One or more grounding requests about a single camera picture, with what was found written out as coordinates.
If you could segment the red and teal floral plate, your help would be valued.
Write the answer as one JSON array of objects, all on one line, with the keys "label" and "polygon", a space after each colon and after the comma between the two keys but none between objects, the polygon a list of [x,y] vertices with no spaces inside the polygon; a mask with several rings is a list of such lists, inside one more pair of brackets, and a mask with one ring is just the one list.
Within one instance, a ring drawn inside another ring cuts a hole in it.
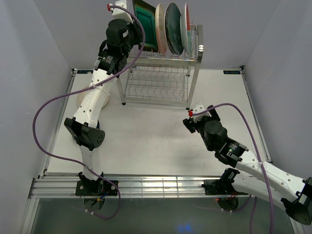
[{"label": "red and teal floral plate", "polygon": [[182,46],[188,56],[191,56],[191,24],[189,18],[189,8],[188,4],[185,3],[184,9],[182,10],[180,16],[180,32],[181,32],[181,41]]}]

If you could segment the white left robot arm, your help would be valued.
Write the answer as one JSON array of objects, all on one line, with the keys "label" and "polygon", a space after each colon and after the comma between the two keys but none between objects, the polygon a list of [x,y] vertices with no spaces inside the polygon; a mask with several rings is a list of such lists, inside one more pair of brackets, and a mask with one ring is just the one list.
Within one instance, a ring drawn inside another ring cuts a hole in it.
[{"label": "white left robot arm", "polygon": [[103,143],[105,132],[99,127],[98,117],[117,80],[113,76],[124,69],[133,46],[142,42],[142,31],[135,21],[113,19],[108,24],[106,37],[99,48],[90,90],[85,92],[73,117],[64,121],[66,129],[79,145],[82,162],[86,165],[78,175],[81,185],[93,195],[103,190],[103,182],[98,177],[102,172],[96,148]]}]

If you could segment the cream round plate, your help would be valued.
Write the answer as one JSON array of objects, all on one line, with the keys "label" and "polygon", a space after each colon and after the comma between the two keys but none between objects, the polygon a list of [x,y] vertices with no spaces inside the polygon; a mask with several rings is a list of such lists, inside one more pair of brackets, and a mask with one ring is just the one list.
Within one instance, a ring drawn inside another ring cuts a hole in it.
[{"label": "cream round plate", "polygon": [[[84,99],[84,97],[86,96],[87,93],[88,92],[85,91],[85,92],[82,92],[82,93],[78,94],[77,99],[76,99],[76,104],[77,104],[78,107],[82,104],[82,101],[83,101],[83,99]],[[109,99],[110,99],[110,95],[108,95],[105,98],[105,101],[104,101],[104,103],[103,103],[101,108],[103,108],[108,103]]]}]

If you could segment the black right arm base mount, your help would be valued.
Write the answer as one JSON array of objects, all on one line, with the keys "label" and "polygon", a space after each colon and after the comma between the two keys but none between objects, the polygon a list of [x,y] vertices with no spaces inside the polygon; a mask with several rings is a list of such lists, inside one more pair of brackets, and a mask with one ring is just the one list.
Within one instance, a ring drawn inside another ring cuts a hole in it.
[{"label": "black right arm base mount", "polygon": [[201,187],[204,188],[205,195],[232,195],[236,192],[231,183],[224,182],[221,179],[204,180]]}]

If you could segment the dark teal floral plate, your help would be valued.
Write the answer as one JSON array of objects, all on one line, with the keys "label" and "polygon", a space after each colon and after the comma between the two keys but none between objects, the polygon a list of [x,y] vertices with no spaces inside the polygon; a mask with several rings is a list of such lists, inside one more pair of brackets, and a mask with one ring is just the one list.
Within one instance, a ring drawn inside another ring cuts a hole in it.
[{"label": "dark teal floral plate", "polygon": [[181,55],[183,45],[180,29],[181,12],[175,3],[170,3],[165,11],[165,32],[168,48],[172,54]]}]

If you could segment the cream and pink plate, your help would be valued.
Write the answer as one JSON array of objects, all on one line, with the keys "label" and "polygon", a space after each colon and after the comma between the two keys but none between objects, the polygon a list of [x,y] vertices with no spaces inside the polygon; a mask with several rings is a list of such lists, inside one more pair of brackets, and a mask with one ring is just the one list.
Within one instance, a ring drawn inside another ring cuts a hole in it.
[{"label": "cream and pink plate", "polygon": [[156,7],[155,11],[155,24],[156,24],[156,40],[159,53],[166,55],[167,52],[167,40],[165,31],[165,11],[163,5],[160,3]]}]

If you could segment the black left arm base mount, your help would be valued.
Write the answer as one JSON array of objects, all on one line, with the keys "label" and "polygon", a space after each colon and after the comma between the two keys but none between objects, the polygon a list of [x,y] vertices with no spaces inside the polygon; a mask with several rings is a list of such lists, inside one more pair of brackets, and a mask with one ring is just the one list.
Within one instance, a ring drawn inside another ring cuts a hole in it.
[{"label": "black left arm base mount", "polygon": [[77,182],[75,195],[76,196],[116,196],[117,189],[113,189],[113,185],[107,181],[86,182],[79,180]]}]

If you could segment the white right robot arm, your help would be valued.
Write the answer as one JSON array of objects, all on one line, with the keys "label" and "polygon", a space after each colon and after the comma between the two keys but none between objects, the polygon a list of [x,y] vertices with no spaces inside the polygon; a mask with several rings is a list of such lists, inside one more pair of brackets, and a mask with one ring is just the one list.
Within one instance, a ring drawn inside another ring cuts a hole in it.
[{"label": "white right robot arm", "polygon": [[199,103],[188,111],[183,120],[191,132],[198,132],[208,151],[229,168],[219,181],[209,186],[213,193],[241,192],[254,195],[278,206],[293,220],[312,223],[312,179],[291,175],[269,162],[262,161],[257,153],[228,137],[215,106],[205,108]]}]

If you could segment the green square plate dark rim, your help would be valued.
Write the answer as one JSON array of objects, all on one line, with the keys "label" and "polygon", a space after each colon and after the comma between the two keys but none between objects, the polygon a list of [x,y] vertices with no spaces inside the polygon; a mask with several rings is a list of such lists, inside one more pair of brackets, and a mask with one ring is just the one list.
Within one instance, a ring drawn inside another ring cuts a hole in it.
[{"label": "green square plate dark rim", "polygon": [[141,22],[145,32],[144,51],[158,53],[156,39],[156,8],[143,0],[134,0],[133,9],[135,16]]}]

